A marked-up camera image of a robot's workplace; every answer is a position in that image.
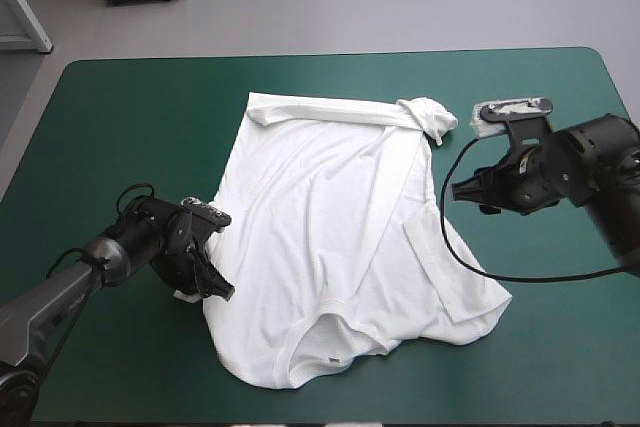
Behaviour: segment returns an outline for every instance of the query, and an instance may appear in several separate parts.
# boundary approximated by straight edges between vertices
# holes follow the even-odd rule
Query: black cable
[[[619,274],[621,272],[630,272],[635,270],[632,267],[615,267],[613,269],[606,269],[606,270],[599,270],[596,272],[590,272],[590,273],[586,273],[586,274],[577,274],[577,275],[564,275],[564,276],[559,276],[559,277],[511,277],[508,275],[496,275],[496,274],[489,274],[487,272],[484,272],[470,264],[468,264],[467,262],[465,262],[464,260],[462,260],[460,258],[460,256],[456,253],[455,250],[453,250],[453,247],[451,246],[451,243],[449,242],[449,237],[447,236],[447,229],[445,226],[445,216],[444,216],[444,210],[445,210],[445,196],[446,196],[446,192],[447,192],[447,187],[449,186],[449,181],[451,180],[451,177],[453,176],[453,173],[456,170],[456,167],[458,167],[458,164],[460,163],[460,161],[462,160],[462,157],[464,157],[464,154],[467,153],[467,151],[476,143],[478,142],[478,140],[480,139],[473,139],[471,142],[469,142],[467,145],[465,145],[462,150],[460,151],[460,153],[458,154],[458,157],[456,158],[456,160],[453,162],[453,165],[451,166],[451,169],[449,169],[449,172],[447,173],[447,176],[444,179],[444,183],[442,184],[442,190],[440,191],[440,230],[442,231],[442,238],[444,239],[444,243],[447,245],[447,248],[449,249],[449,252],[451,252],[451,255],[454,257],[454,259],[456,259],[458,261],[458,263],[460,265],[462,265],[463,267],[467,268],[468,270],[481,275],[482,277],[488,277],[489,279],[494,279],[494,280],[501,280],[503,282],[519,282],[519,283],[523,283],[523,284],[549,284],[552,282],[574,282],[577,280],[588,280],[588,279],[595,279],[598,277],[604,277],[606,275],[613,275],[613,274]]]
[[[131,192],[133,190],[138,190],[138,189],[149,189],[151,191],[151,193],[148,194],[148,195],[140,195],[140,196],[136,197],[136,199],[139,199],[140,197],[155,197],[155,195],[156,195],[156,191],[153,188],[153,185],[151,185],[151,184],[149,184],[147,182],[142,182],[142,183],[139,183],[139,184],[130,185],[129,187],[124,189],[124,191],[118,197],[118,200],[116,200],[116,212],[118,213],[118,216],[122,215],[122,211],[120,210],[120,202],[122,202],[123,197],[125,195],[127,195],[129,192]]]
[[[87,252],[84,249],[80,249],[78,247],[73,247],[71,249],[67,249],[65,250],[62,254],[60,254],[60,257],[57,258],[57,260],[53,263],[53,265],[51,267],[49,267],[49,270],[47,271],[47,275],[44,276],[45,279],[48,279],[49,277],[51,277],[51,275],[53,274],[53,272],[58,268],[58,266],[60,265],[60,262],[62,262],[65,257],[69,254],[73,254],[73,253],[78,253],[78,254],[82,254],[83,257],[87,257],[90,258],[91,254],[89,254],[89,252]]]
[[[40,380],[39,380],[39,384],[40,385],[42,385],[44,380],[49,375],[49,371],[51,370],[51,367],[53,366],[53,364],[57,360],[58,356],[60,355],[60,352],[62,351],[62,348],[64,347],[65,342],[69,338],[69,335],[71,335],[71,331],[73,330],[73,328],[78,323],[78,320],[80,319],[80,314],[82,314],[82,311],[84,310],[85,306],[87,305],[87,302],[89,301],[89,297],[91,296],[91,292],[93,291],[93,287],[95,285],[95,282],[98,279],[98,277],[100,275],[102,275],[102,267],[106,263],[106,259],[96,259],[96,258],[92,257],[84,249],[79,249],[79,248],[68,249],[67,251],[65,251],[58,258],[56,263],[53,266],[51,266],[51,268],[47,272],[47,278],[49,278],[49,276],[51,275],[53,270],[60,264],[60,261],[66,255],[68,255],[69,253],[72,253],[72,252],[81,252],[82,253],[82,257],[81,257],[80,260],[82,260],[82,261],[88,263],[89,265],[91,265],[91,276],[89,278],[89,286],[87,287],[87,290],[84,293],[84,296],[82,298],[82,302],[80,303],[80,305],[78,306],[78,308],[74,312],[73,317],[69,321],[69,324],[67,325],[67,328],[65,329],[64,333],[62,334],[62,337],[58,341],[58,344],[56,345],[56,348],[54,349],[53,353],[51,354],[51,357],[49,357],[49,360],[47,361],[47,364],[44,367],[44,370],[43,370],[42,375],[40,376]]]

